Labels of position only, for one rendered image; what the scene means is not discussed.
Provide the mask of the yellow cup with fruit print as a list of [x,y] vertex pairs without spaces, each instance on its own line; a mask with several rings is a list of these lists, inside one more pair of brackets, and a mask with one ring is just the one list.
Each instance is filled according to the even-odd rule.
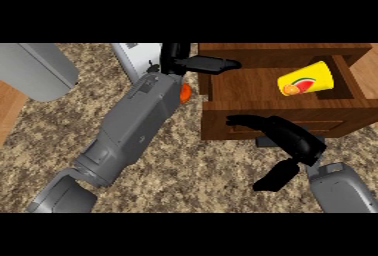
[[285,96],[303,95],[334,88],[328,64],[318,61],[278,78],[278,88]]

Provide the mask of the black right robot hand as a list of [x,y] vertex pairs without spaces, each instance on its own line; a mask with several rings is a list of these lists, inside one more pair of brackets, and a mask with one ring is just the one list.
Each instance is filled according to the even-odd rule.
[[300,172],[298,164],[313,166],[327,150],[325,143],[298,125],[279,116],[229,115],[228,126],[244,126],[265,133],[290,158],[279,161],[254,183],[256,191],[278,192]]

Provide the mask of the orange fruit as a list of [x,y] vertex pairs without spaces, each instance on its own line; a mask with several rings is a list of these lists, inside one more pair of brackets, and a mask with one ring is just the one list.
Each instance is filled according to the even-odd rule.
[[192,96],[192,88],[189,84],[185,83],[180,89],[180,104],[188,103],[191,96]]

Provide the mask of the brown wooden drawer front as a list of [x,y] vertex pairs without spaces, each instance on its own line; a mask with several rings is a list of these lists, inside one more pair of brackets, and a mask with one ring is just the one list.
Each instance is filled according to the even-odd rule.
[[378,100],[279,100],[248,102],[205,102],[203,104],[201,139],[247,140],[263,133],[241,126],[228,126],[229,115],[279,116],[313,135],[340,138],[378,122]]

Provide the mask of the white appliance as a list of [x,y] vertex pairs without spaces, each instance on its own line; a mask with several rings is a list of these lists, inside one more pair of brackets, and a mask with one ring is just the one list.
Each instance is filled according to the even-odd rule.
[[160,71],[161,43],[112,43],[111,46],[132,83],[146,73]]

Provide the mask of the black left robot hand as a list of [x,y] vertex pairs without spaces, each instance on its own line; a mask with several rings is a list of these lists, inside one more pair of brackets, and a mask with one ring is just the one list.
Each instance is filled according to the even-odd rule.
[[219,75],[229,70],[239,69],[242,64],[236,60],[208,56],[189,56],[189,43],[164,43],[161,47],[160,65],[164,74],[183,76],[188,71]]

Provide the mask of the grey rounded appliance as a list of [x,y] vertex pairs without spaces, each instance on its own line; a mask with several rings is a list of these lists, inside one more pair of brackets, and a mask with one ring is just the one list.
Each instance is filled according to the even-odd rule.
[[49,102],[74,88],[78,69],[53,43],[0,43],[0,80]]

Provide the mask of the brown wooden drawer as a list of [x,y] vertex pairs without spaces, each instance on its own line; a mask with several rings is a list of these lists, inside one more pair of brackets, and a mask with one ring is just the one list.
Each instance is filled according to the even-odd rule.
[[[219,75],[201,74],[200,93],[208,97],[207,102],[369,99],[350,67],[371,49],[368,43],[203,43],[203,56],[236,60],[242,68]],[[284,96],[278,78],[318,61],[331,68],[335,88]]]
[[205,102],[203,104],[201,139],[247,140],[263,133],[241,126],[228,126],[229,115],[279,116],[313,135],[340,138],[378,122],[378,100],[279,100],[248,102]]

